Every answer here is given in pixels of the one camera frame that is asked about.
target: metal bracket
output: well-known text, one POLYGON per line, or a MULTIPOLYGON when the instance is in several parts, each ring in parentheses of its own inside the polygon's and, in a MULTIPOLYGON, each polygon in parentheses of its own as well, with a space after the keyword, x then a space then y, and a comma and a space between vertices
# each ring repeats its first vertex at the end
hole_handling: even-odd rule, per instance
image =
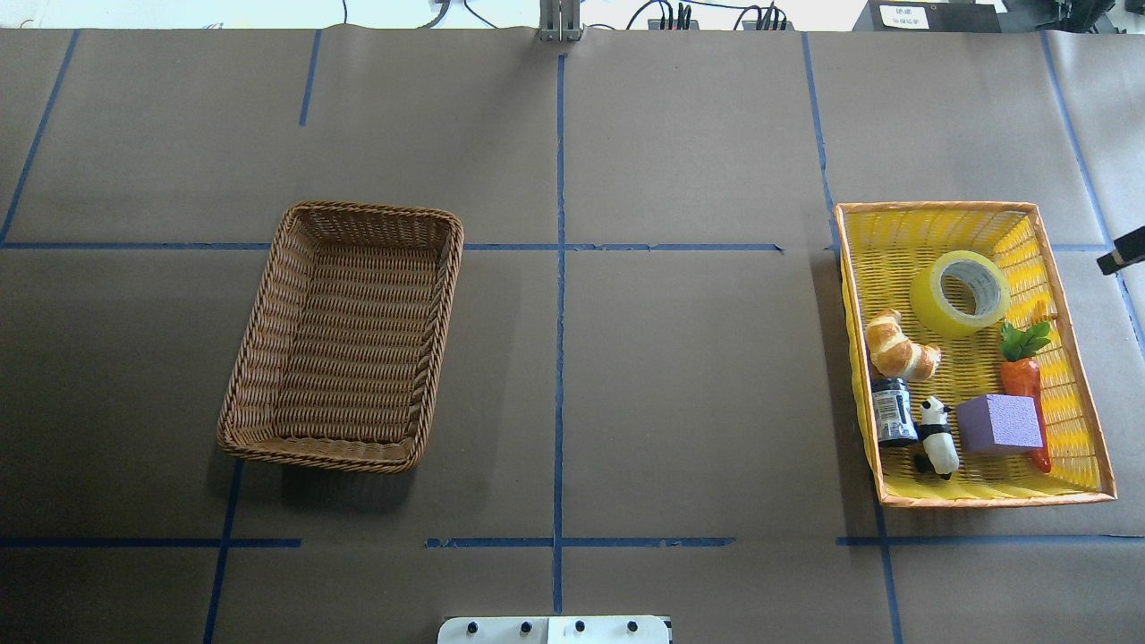
POLYGON ((581 40, 579 0, 540 0, 540 28, 537 36, 547 41, 581 40))

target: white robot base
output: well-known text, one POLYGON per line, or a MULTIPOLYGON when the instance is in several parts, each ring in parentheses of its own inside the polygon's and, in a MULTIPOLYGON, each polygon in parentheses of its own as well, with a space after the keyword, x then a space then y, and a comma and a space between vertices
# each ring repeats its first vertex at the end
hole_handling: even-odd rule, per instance
POLYGON ((437 644, 672 644, 672 621, 655 615, 450 618, 437 644))

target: black clamp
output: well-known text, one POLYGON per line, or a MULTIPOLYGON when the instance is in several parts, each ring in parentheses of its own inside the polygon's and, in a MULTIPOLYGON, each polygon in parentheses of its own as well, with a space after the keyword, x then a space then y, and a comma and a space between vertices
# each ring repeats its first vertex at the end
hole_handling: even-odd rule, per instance
POLYGON ((1114 239, 1113 249, 1113 252, 1097 258, 1097 266, 1104 275, 1113 275, 1145 259, 1145 226, 1114 239))

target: blue tape line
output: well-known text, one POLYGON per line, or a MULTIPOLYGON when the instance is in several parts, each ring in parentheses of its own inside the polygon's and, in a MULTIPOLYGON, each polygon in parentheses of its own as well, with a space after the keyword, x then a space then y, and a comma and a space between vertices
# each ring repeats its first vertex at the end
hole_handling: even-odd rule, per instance
POLYGON ((219 548, 218 539, 0 539, 0 548, 219 548))
MULTIPOLYGON (((889 536, 889 545, 1069 545, 1111 544, 1137 541, 1145 544, 1145 535, 1114 534, 1011 534, 1011 535, 950 535, 950 536, 889 536)), ((872 547, 882 540, 870 536, 840 536, 836 545, 872 547)))
POLYGON ((1140 351, 1142 356, 1145 358, 1145 335, 1142 333, 1140 317, 1137 315, 1137 306, 1134 305, 1134 299, 1129 296, 1129 286, 1126 285, 1126 277, 1121 273, 1115 274, 1118 278, 1118 286, 1121 289, 1121 301, 1126 305, 1126 311, 1129 312, 1129 324, 1134 328, 1134 336, 1137 337, 1137 350, 1140 351))
MULTIPOLYGON (((0 548, 219 548, 219 539, 7 537, 0 548)), ((231 548, 301 548, 301 539, 235 539, 231 548)))
POLYGON ((1081 154, 1081 146, 1077 143, 1077 134, 1073 128, 1073 119, 1069 118, 1069 110, 1066 109, 1066 100, 1061 94, 1061 85, 1058 83, 1058 70, 1053 64, 1053 54, 1050 53, 1050 39, 1047 37, 1044 31, 1040 31, 1037 33, 1042 39, 1042 54, 1045 56, 1045 66, 1050 72, 1050 86, 1053 88, 1053 100, 1057 102, 1058 111, 1061 113, 1061 120, 1065 123, 1066 135, 1069 138, 1069 146, 1073 148, 1074 158, 1077 159, 1077 168, 1081 170, 1081 180, 1085 186, 1085 194, 1089 196, 1089 204, 1093 209, 1093 214, 1097 215, 1098 228, 1101 229, 1101 237, 1108 246, 1113 242, 1110 238, 1110 231, 1105 228, 1105 214, 1101 212, 1101 204, 1097 201, 1097 193, 1093 190, 1093 182, 1090 180, 1089 166, 1085 164, 1085 157, 1081 154))
POLYGON ((1098 252, 1104 253, 1110 251, 1110 246, 1101 244, 1052 244, 1051 246, 1057 252, 1098 252))
POLYGON ((310 71, 306 74, 306 93, 302 94, 302 113, 298 125, 306 127, 306 115, 310 111, 310 92, 314 91, 314 70, 318 66, 318 45, 322 42, 322 30, 314 30, 314 46, 310 48, 310 71))
MULTIPOLYGON (((735 543, 731 536, 566 536, 562 548, 722 548, 735 543)), ((427 539, 426 549, 451 548, 553 548, 547 537, 427 539)))
POLYGON ((684 537, 564 537, 569 548, 724 548, 735 543, 731 536, 684 537))
POLYGON ((556 57, 556 391, 553 417, 553 614, 564 611, 564 58, 556 57))
POLYGON ((891 616, 891 636, 894 644, 902 644, 902 620, 899 619, 899 595, 894 589, 894 568, 891 565, 891 540, 886 536, 886 519, 883 505, 875 501, 875 525, 878 528, 878 552, 883 559, 883 586, 886 588, 886 607, 891 616))
POLYGON ((232 539, 229 548, 301 548, 301 539, 232 539))
POLYGON ((243 462, 235 460, 235 470, 230 476, 230 494, 227 496, 227 516, 222 524, 222 539, 219 543, 219 559, 215 561, 215 579, 211 587, 211 604, 207 607, 207 625, 203 630, 203 643, 214 639, 215 618, 219 614, 219 599, 222 597, 222 578, 227 572, 227 551, 230 547, 230 531, 235 525, 235 509, 238 505, 238 489, 243 482, 243 462))
POLYGON ((807 96, 811 100, 811 120, 815 126, 815 148, 819 151, 819 175, 823 182, 823 202, 827 204, 827 212, 830 214, 829 226, 831 228, 831 249, 838 253, 839 231, 835 225, 835 198, 831 197, 831 186, 827 182, 827 144, 823 142, 823 123, 819 116, 819 94, 815 92, 815 70, 811 62, 811 39, 807 32, 802 32, 803 39, 803 65, 807 72, 807 96))
POLYGON ((467 251, 555 251, 558 244, 465 244, 467 251))
MULTIPOLYGON (((1060 83, 1058 83, 1058 70, 1053 63, 1053 53, 1050 52, 1049 36, 1044 31, 1041 31, 1039 32, 1039 37, 1042 39, 1042 55, 1045 57, 1045 66, 1050 73, 1050 86, 1053 87, 1053 100, 1058 104, 1058 111, 1061 112, 1061 121, 1066 126, 1069 146, 1073 148, 1074 157, 1077 159, 1077 168, 1081 171, 1082 183, 1085 184, 1085 195, 1089 196, 1090 207, 1093 210, 1093 214, 1097 215, 1097 228, 1101 231, 1101 238, 1105 241, 1106 249, 1103 250, 1112 249, 1113 237, 1110 235, 1105 212, 1101 210, 1101 202, 1097 198, 1097 190, 1093 189, 1093 181, 1089 174, 1089 164, 1085 163, 1085 155, 1081 151, 1081 144, 1077 142, 1077 133, 1073 126, 1073 118, 1069 117, 1069 109, 1066 108, 1065 95, 1061 93, 1060 83)), ((1140 352, 1142 356, 1145 356, 1145 333, 1142 332, 1137 306, 1134 305, 1134 299, 1129 296, 1129 288, 1126 285, 1124 277, 1119 273, 1116 280, 1118 288, 1121 291, 1121 301, 1126 306, 1126 313, 1129 315, 1129 324, 1132 327, 1134 338, 1137 340, 1137 351, 1140 352)))
POLYGON ((3 244, 9 251, 264 251, 270 244, 258 243, 119 243, 119 242, 15 242, 3 244))
POLYGON ((27 149, 24 158, 24 168, 19 171, 19 179, 16 180, 16 189, 11 193, 11 201, 8 203, 8 213, 3 218, 3 227, 0 228, 0 244, 8 238, 8 230, 11 228, 11 220, 16 217, 16 207, 19 206, 19 197, 24 194, 24 183, 27 182, 27 173, 32 170, 32 162, 35 159, 35 151, 40 149, 40 140, 44 139, 44 131, 48 127, 48 118, 52 117, 52 108, 60 96, 60 86, 64 83, 68 73, 68 65, 71 64, 71 56, 76 52, 76 42, 79 40, 79 30, 72 31, 71 40, 68 41, 68 50, 64 60, 60 63, 60 71, 56 72, 56 84, 52 86, 48 94, 48 102, 44 105, 44 115, 40 116, 40 125, 35 128, 35 136, 32 138, 32 146, 27 149))
POLYGON ((776 244, 567 244, 570 251, 769 251, 783 252, 776 244))
POLYGON ((546 537, 507 539, 427 539, 426 549, 439 548, 552 548, 553 540, 546 537))

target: cable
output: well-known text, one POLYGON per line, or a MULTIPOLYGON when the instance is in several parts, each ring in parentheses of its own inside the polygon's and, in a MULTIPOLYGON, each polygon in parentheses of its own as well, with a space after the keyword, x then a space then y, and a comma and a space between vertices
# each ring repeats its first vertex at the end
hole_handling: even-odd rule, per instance
POLYGON ((750 7, 744 7, 743 10, 740 11, 740 17, 735 18, 735 24, 732 25, 732 31, 740 29, 740 23, 743 22, 743 16, 747 16, 748 11, 752 9, 756 10, 756 29, 759 29, 760 23, 764 22, 764 8, 759 5, 752 5, 750 7))
POLYGON ((761 29, 764 31, 784 31, 787 29, 787 11, 776 7, 774 0, 767 7, 767 13, 764 14, 761 29))
POLYGON ((449 0, 442 0, 441 9, 437 9, 437 17, 419 26, 418 29, 433 29, 437 26, 437 23, 440 23, 442 18, 445 17, 445 14, 448 11, 449 11, 449 0))
POLYGON ((493 29, 500 29, 497 25, 495 25, 493 23, 491 23, 491 22, 487 21, 485 18, 481 17, 481 14, 474 11, 473 7, 469 6, 469 0, 461 0, 461 3, 465 5, 465 8, 468 9, 469 13, 473 14, 474 17, 476 17, 479 21, 485 23, 487 25, 489 25, 489 26, 491 26, 493 29))
POLYGON ((679 13, 676 18, 676 29, 686 30, 692 26, 692 7, 685 7, 684 2, 680 2, 679 13))
POLYGON ((648 0, 647 2, 641 5, 639 9, 637 9, 637 13, 632 14, 632 19, 629 21, 629 26, 624 28, 624 31, 632 29, 632 23, 637 22, 637 16, 639 16, 641 11, 643 11, 648 7, 652 7, 653 5, 660 5, 661 29, 664 29, 664 19, 665 19, 664 7, 668 7, 668 22, 672 22, 672 5, 668 2, 668 0, 648 0))
POLYGON ((704 7, 716 7, 718 9, 747 9, 748 7, 736 7, 734 5, 718 5, 716 2, 701 2, 700 0, 684 0, 689 5, 703 5, 704 7))

